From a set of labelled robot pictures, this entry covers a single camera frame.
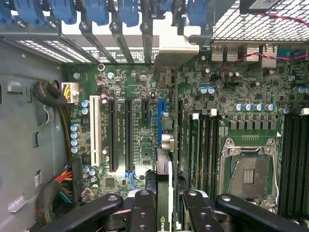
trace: blue plastic clip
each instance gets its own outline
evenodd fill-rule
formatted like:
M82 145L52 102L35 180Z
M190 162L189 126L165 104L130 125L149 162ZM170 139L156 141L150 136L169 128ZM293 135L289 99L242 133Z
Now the blue plastic clip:
M87 15L98 26L110 22L106 0L85 0Z
M18 16L36 26L45 24L42 5L39 0L14 0Z
M119 0L118 8L120 19L128 28L139 24L138 0Z
M162 0L160 2L160 10L161 11L169 11L171 12L172 11L172 5L173 5L173 0Z
M0 25L9 25L12 22L12 14L8 4L0 0Z
M189 0L188 18L190 26L204 26L206 24L208 0Z
M49 0L54 15L65 24L77 22L77 12L73 0Z

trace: mesh grille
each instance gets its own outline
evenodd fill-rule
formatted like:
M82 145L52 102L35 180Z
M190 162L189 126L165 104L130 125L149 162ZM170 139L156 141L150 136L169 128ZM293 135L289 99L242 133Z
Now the mesh grille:
M269 13L299 17L309 21L309 0L284 0ZM214 26L215 40L250 41L306 41L309 28L293 20L269 18L261 15L240 15L239 0Z
M19 44L27 46L27 47L29 47L31 49L34 49L34 50L36 50L38 52L41 52L41 53L43 53L45 55L48 55L48 56L50 56L50 57L52 57L54 59L57 59L57 60L59 60L61 62L64 62L64 63L73 63L74 62L73 60L70 60L70 59L68 59L68 58L66 58L66 57L64 57L64 56L62 56L62 55L60 55L60 54L58 54L58 53L56 53L56 52L54 52L54 51L52 51L50 49L48 49L48 48L38 44L38 43L35 43L35 42L31 41L31 40L19 40L17 42Z
M65 46L59 41L44 41L45 43L53 46L54 48L68 54L69 56L75 58L76 60L79 60L82 63L91 63L90 60L85 58L84 56L80 55L79 53L75 52L73 49L71 49L68 46Z

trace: white pci slot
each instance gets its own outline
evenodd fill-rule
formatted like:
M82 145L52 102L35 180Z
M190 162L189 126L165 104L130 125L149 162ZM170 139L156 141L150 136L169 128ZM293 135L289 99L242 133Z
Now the white pci slot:
M90 96L91 166L97 166L97 167L99 167L102 163L100 106L101 106L100 96Z

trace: gray metal panel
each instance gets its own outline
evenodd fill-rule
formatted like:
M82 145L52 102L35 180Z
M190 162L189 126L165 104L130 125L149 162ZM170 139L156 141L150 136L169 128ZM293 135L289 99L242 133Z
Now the gray metal panel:
M58 64L35 57L10 45L0 44L0 231L23 232L35 224L35 198L42 185L35 187L34 176L41 170L43 182L58 173L65 161L65 142L58 113L50 124L38 127L34 97L27 103L26 87L37 80L61 81ZM19 82L22 94L7 94L7 84ZM38 147L32 134L38 132ZM25 194L28 203L12 214L8 205Z

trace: motherboard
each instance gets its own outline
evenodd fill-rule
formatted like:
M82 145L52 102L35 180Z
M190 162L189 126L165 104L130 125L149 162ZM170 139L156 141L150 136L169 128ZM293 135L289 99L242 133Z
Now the motherboard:
M283 215L307 213L309 182L298 177L309 180L308 151L296 147L309 139L308 71L305 61L231 65L212 61L210 51L174 70L168 85L153 66L68 66L78 90L70 104L71 151L84 166L83 186L91 193L85 201L145 188L168 112L174 174L181 172L188 188L211 200L230 193ZM295 131L304 138L300 142ZM304 206L288 203L302 196Z

